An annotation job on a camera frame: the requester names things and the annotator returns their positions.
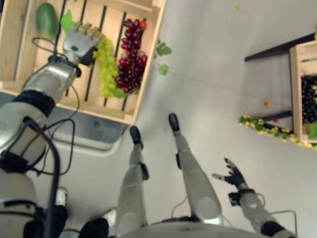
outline red grape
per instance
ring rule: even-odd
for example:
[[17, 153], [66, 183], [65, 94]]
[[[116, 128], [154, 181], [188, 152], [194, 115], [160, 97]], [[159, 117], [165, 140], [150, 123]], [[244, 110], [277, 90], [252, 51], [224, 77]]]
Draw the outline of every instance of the red grape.
[[126, 59], [120, 59], [119, 60], [119, 64], [120, 65], [125, 65], [125, 63], [126, 63]]
[[135, 27], [138, 27], [139, 24], [140, 24], [140, 21], [139, 21], [138, 19], [136, 19], [136, 20], [133, 22], [133, 25], [134, 25]]
[[124, 22], [124, 26], [126, 26], [126, 27], [129, 27], [129, 26], [131, 26], [131, 24], [132, 24], [132, 20], [131, 19], [127, 19], [125, 22]]
[[117, 88], [122, 88], [125, 93], [131, 93], [139, 89], [142, 81], [143, 72], [148, 57], [140, 50], [141, 38], [146, 22], [136, 19], [134, 22], [128, 19], [124, 22], [128, 27], [122, 39], [121, 47], [125, 50], [119, 60], [119, 76], [115, 79]]
[[124, 50], [126, 50], [128, 48], [128, 45], [127, 44], [122, 44], [121, 45], [121, 48], [123, 48]]

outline white floor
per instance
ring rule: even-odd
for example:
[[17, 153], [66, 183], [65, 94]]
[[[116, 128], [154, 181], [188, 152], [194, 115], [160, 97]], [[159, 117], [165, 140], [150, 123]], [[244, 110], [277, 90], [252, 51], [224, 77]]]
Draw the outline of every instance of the white floor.
[[[209, 176], [226, 173], [223, 157], [230, 158], [249, 186], [265, 195], [269, 211], [295, 210], [299, 237], [317, 237], [317, 153], [238, 126], [242, 113], [267, 115], [291, 109], [288, 57], [248, 63], [244, 57], [314, 32], [315, 20], [315, 0], [167, 0], [160, 38], [173, 53], [156, 59], [154, 67], [165, 63], [170, 70], [166, 76], [152, 70], [136, 123], [150, 172], [144, 183], [150, 223], [170, 217], [172, 207], [185, 197], [167, 122], [168, 113], [175, 112]], [[270, 109], [264, 107], [265, 101], [272, 103]], [[69, 192], [68, 227], [80, 229], [116, 205], [131, 148], [125, 133], [118, 153], [111, 157], [74, 155], [70, 172], [60, 181]], [[68, 151], [61, 154], [66, 166]], [[251, 231], [241, 209], [230, 206], [227, 194], [235, 188], [210, 179], [223, 214], [233, 226]], [[50, 178], [34, 181], [45, 205]], [[175, 215], [188, 212], [188, 205], [183, 205]], [[291, 214], [276, 218], [294, 229]]]

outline wooden crate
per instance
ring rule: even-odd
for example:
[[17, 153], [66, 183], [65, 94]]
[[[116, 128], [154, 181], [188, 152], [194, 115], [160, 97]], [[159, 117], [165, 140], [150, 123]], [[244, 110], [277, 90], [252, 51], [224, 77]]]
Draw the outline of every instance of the wooden crate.
[[[61, 12], [65, 1], [64, 12]], [[35, 24], [37, 7], [49, 2], [55, 8], [56, 14], [65, 14], [71, 10], [74, 21], [91, 23], [101, 28], [113, 43], [117, 61], [123, 52], [121, 39], [124, 38], [125, 19], [146, 19], [147, 28], [142, 37], [141, 50], [148, 55], [148, 61], [143, 75], [142, 85], [138, 94], [126, 98], [99, 96], [98, 63], [94, 67], [79, 65], [82, 76], [76, 78], [73, 86], [80, 97], [80, 112], [106, 118], [114, 121], [133, 124], [137, 118], [141, 99], [149, 75], [151, 61], [157, 42], [159, 28], [166, 0], [7, 0], [4, 3], [0, 26], [0, 91], [12, 95], [20, 92], [21, 85], [36, 69], [47, 62], [51, 53], [37, 48], [31, 42], [38, 36]], [[62, 31], [57, 49], [62, 52], [65, 34]], [[40, 45], [52, 46], [41, 41]], [[70, 89], [59, 107], [75, 110], [77, 100]]]
[[317, 41], [299, 44], [290, 49], [294, 133], [300, 141], [317, 143], [303, 133], [301, 76], [317, 73]]

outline green grape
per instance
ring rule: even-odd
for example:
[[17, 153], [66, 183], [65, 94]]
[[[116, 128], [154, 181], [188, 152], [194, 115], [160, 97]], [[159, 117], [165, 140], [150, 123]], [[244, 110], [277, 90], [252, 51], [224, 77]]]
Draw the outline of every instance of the green grape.
[[100, 95], [103, 97], [113, 96], [112, 90], [116, 88], [114, 79], [118, 76], [115, 57], [113, 56], [113, 45], [111, 40], [104, 36], [96, 45], [97, 51], [93, 58], [99, 63]]

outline grape bunch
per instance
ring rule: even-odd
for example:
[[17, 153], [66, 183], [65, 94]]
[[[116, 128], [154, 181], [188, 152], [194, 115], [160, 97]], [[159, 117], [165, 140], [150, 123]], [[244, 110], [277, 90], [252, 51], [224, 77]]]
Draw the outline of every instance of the grape bunch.
[[116, 89], [115, 78], [118, 76], [118, 67], [113, 56], [113, 45], [106, 36], [96, 45], [97, 51], [93, 52], [93, 58], [99, 63], [100, 96], [111, 97]]
[[317, 75], [302, 76], [303, 123], [317, 121]]
[[143, 31], [146, 29], [145, 20], [136, 19], [124, 22], [127, 27], [121, 47], [125, 50], [119, 60], [118, 76], [115, 78], [117, 88], [124, 93], [132, 93], [140, 88], [143, 72], [147, 62], [147, 55], [140, 50]]

